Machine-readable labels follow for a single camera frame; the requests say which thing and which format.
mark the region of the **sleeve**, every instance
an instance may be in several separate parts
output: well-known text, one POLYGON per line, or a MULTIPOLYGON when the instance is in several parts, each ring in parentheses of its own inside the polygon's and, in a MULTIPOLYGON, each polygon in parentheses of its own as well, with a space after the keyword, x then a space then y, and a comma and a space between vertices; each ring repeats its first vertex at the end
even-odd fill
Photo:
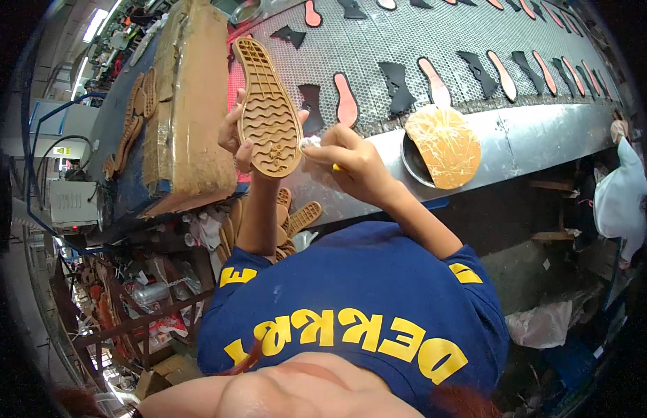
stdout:
POLYGON ((618 159, 620 160, 620 164, 624 166, 642 163, 625 137, 621 138, 620 144, 618 144, 618 159))
POLYGON ((475 250, 470 246, 463 246, 443 261, 467 290, 470 301, 482 320, 491 322, 493 328, 506 329, 495 286, 475 250))
POLYGON ((271 267, 272 263, 261 255, 254 255, 244 249, 234 247, 233 253, 221 267, 219 287, 212 298, 210 311, 218 309, 228 298, 249 280, 254 279, 261 270, 271 267))

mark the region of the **stack of soles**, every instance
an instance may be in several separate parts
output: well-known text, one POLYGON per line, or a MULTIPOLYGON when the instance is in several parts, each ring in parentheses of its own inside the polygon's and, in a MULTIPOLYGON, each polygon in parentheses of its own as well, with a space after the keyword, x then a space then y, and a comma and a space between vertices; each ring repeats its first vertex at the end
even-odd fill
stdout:
MULTIPOLYGON (((323 213, 323 209, 318 202, 309 202, 294 214, 289 215, 291 191, 288 188, 279 189, 277 206, 277 248, 275 249, 275 257, 279 262, 296 253, 292 238, 317 220, 323 213)), ((233 253, 246 210, 247 197, 245 196, 238 199, 235 205, 231 207, 231 213, 221 223, 221 228, 219 228, 221 245, 217 247, 217 255, 221 263, 226 263, 226 260, 233 253)))
POLYGON ((106 180, 110 180, 124 171, 133 143, 140 136, 145 119, 151 118, 156 112, 157 104, 156 71, 152 67, 147 71, 147 74, 138 74, 133 83, 124 114, 122 139, 119 140, 117 152, 108 155, 103 163, 106 180))

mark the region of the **woman's right hand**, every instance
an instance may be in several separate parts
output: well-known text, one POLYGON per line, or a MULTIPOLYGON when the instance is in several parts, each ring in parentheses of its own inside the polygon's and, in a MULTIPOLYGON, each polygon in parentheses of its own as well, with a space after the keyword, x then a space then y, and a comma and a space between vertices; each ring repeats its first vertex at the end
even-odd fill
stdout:
POLYGON ((385 209, 403 184, 391 177, 374 145, 337 124, 321 138, 321 147, 308 146, 306 157, 325 164, 340 188, 360 201, 385 209), (333 170, 337 164, 341 171, 333 170))

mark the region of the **metal bowl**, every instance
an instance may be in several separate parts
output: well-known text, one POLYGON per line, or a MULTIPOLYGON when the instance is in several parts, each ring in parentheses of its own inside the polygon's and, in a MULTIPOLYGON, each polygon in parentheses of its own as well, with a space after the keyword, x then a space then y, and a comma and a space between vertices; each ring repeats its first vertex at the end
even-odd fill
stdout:
POLYGON ((235 8, 228 21, 231 25, 252 21, 261 15, 263 11, 263 0, 247 0, 235 8))
POLYGON ((405 133, 403 138, 403 146, 400 147, 400 156, 403 158, 403 164, 405 168, 422 185, 426 185, 431 188, 436 188, 435 184, 432 182, 432 177, 426 167, 426 163, 421 157, 419 148, 416 147, 414 141, 405 133))

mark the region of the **fluorescent light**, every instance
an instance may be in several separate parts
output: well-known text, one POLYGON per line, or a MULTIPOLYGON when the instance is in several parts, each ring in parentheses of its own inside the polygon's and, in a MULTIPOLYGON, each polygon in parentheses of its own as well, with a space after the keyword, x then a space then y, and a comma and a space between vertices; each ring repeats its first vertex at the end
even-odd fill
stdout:
MULTIPOLYGON (((122 4, 122 0, 117 0, 117 3, 115 3, 115 5, 112 6, 112 8, 110 9, 110 12, 108 12, 109 17, 112 17, 112 13, 114 13, 117 10, 117 7, 119 7, 120 4, 122 4)), ((106 28, 106 24, 108 23, 108 20, 109 19, 106 19, 103 21, 103 24, 101 25, 101 28, 98 29, 98 32, 96 33, 96 35, 100 35, 103 29, 106 28)))
POLYGON ((96 11, 96 14, 94 15, 94 18, 92 19, 92 22, 89 24, 87 31, 84 33, 82 40, 85 42, 91 42, 94 38, 94 35, 96 34, 96 29, 101 26, 101 23, 107 16, 108 13, 105 10, 98 9, 96 11))
POLYGON ((80 65, 78 71, 77 71, 77 79, 75 80, 75 85, 73 86, 73 94, 71 95, 71 101, 75 100, 75 95, 77 93, 77 87, 80 85, 79 79, 82 78, 82 71, 84 71, 85 66, 87 65, 87 62, 89 61, 89 57, 85 57, 84 60, 82 60, 82 64, 80 65))

